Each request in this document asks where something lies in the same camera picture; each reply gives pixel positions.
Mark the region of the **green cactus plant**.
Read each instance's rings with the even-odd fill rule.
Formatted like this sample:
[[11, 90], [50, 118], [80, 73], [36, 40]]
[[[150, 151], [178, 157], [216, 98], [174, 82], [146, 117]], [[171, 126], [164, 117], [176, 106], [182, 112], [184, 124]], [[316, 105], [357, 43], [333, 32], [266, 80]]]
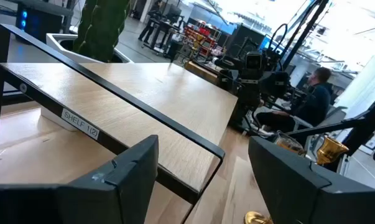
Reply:
[[72, 51], [110, 62], [131, 10], [131, 0], [86, 0]]

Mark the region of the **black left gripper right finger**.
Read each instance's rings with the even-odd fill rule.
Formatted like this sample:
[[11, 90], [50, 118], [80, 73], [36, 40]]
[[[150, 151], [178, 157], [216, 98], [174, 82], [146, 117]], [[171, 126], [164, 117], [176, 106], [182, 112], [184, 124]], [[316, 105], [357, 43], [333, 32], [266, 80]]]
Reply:
[[248, 154], [274, 224], [375, 224], [375, 189], [257, 136]]

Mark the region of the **grey office chair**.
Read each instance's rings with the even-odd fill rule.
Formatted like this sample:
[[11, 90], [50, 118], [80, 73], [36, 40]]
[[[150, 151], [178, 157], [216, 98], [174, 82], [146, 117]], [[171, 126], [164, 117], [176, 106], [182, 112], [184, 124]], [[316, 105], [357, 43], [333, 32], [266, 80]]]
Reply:
[[[346, 109], [345, 106], [338, 106], [338, 107], [330, 106], [330, 109], [328, 110], [325, 116], [325, 119], [317, 126], [326, 126], [329, 124], [335, 124], [337, 122], [342, 121], [346, 116], [344, 109]], [[296, 132], [301, 129], [314, 128], [312, 124], [303, 120], [302, 118], [299, 118], [298, 116], [290, 115], [289, 117], [294, 120], [294, 128], [292, 132]]]

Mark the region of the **black computer tower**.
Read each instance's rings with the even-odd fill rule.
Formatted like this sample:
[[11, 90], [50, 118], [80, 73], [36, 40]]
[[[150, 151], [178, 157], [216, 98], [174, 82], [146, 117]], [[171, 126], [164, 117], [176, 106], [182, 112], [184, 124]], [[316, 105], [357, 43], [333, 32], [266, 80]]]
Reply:
[[47, 33], [60, 32], [62, 21], [62, 16], [17, 4], [16, 27], [43, 43], [46, 43]]

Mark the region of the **tall gold candlestick holder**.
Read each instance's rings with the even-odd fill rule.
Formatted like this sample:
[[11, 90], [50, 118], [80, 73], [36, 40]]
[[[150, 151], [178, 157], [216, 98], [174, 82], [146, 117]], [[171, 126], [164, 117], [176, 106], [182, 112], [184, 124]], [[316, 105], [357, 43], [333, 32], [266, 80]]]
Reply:
[[344, 144], [336, 141], [328, 136], [324, 137], [323, 144], [318, 148], [317, 164], [324, 165], [329, 164], [337, 160], [340, 155], [344, 152], [348, 152], [349, 149]]

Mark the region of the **medium gold candlestick holder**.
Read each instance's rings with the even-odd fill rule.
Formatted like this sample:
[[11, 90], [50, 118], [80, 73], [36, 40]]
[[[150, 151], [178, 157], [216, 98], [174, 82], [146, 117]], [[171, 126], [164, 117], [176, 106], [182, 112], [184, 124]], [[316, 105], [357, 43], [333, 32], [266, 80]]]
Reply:
[[250, 211], [244, 216], [244, 224], [274, 224], [270, 217], [261, 213]]

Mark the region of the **person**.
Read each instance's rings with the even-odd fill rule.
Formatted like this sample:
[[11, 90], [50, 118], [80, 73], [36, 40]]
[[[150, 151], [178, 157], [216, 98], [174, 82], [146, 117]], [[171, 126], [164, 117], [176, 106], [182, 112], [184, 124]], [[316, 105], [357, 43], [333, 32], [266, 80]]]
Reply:
[[282, 131], [287, 133], [294, 130], [296, 116], [312, 126], [319, 125], [328, 113], [331, 101], [331, 89], [327, 85], [331, 77], [331, 70], [325, 67], [317, 68], [307, 80], [309, 93], [305, 101], [290, 112], [271, 111], [256, 115], [256, 119], [268, 131]]
[[151, 10], [148, 12], [149, 20], [138, 37], [138, 40], [143, 41], [145, 44], [148, 44], [149, 37], [154, 31], [154, 21], [157, 21], [160, 18], [160, 7], [162, 6], [162, 3], [162, 0], [156, 0]]

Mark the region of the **black metal table frame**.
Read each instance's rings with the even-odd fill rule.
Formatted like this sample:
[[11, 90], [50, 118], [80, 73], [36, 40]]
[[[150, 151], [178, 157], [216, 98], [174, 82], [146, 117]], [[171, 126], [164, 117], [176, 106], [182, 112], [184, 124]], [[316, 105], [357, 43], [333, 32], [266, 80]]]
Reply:
[[342, 131], [342, 144], [352, 156], [375, 130], [375, 55], [371, 57], [357, 77], [337, 98], [338, 106], [346, 106], [346, 119], [315, 128], [301, 129], [287, 133], [293, 138], [305, 138], [316, 134]]

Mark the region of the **wooden shelf black metal frame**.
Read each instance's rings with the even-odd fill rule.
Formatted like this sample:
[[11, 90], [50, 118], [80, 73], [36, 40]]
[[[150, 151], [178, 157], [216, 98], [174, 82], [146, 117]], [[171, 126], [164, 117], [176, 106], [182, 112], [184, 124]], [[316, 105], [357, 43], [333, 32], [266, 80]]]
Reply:
[[77, 63], [0, 24], [0, 184], [67, 183], [159, 138], [147, 223], [185, 224], [223, 163], [236, 97], [172, 63]]

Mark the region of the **rack with red bins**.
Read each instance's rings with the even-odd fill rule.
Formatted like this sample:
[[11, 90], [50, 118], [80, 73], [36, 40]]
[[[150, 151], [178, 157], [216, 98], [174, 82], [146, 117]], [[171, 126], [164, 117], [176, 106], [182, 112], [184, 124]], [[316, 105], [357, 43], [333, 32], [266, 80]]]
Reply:
[[187, 25], [184, 28], [185, 40], [193, 49], [194, 56], [207, 58], [217, 48], [218, 40], [211, 35], [207, 27]]

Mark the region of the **black workstation table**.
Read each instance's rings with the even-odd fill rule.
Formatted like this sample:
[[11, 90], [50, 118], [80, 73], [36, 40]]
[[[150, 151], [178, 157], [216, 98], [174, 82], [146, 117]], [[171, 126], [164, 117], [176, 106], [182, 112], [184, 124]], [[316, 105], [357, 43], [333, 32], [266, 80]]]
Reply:
[[167, 41], [172, 38], [172, 34], [178, 33], [184, 23], [184, 16], [171, 12], [165, 16], [161, 13], [160, 18], [154, 21], [154, 36], [148, 44], [142, 41], [141, 48], [153, 50], [156, 55], [167, 55]]

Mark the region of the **white hexagonal plant pot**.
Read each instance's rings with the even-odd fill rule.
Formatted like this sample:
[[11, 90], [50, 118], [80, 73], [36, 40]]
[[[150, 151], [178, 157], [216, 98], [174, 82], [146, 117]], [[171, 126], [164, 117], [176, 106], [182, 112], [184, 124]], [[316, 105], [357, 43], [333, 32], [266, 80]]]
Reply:
[[[101, 61], [77, 54], [72, 51], [74, 40], [78, 36], [76, 34], [46, 34], [46, 44], [51, 48], [57, 50], [66, 57], [76, 61], [77, 63], [101, 63]], [[121, 53], [118, 49], [113, 50], [111, 63], [134, 63], [130, 58]], [[72, 125], [68, 124], [61, 117], [55, 115], [43, 106], [40, 107], [40, 115], [51, 120], [57, 125], [68, 131], [76, 131]]]

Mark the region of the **dark background desk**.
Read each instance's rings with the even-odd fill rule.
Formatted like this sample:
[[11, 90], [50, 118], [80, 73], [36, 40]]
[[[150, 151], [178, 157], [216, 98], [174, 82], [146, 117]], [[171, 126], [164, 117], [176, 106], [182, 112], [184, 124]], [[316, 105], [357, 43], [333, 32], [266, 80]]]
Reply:
[[72, 16], [73, 10], [67, 9], [62, 6], [54, 5], [49, 2], [43, 2], [41, 0], [5, 0], [17, 4], [24, 4], [32, 9], [47, 12], [58, 16]]

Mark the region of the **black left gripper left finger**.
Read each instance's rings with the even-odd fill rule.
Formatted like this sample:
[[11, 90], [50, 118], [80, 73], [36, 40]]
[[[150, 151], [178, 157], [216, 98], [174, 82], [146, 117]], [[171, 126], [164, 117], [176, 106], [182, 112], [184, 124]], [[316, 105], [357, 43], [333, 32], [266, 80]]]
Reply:
[[158, 157], [150, 135], [68, 184], [0, 184], [0, 224], [144, 224]]

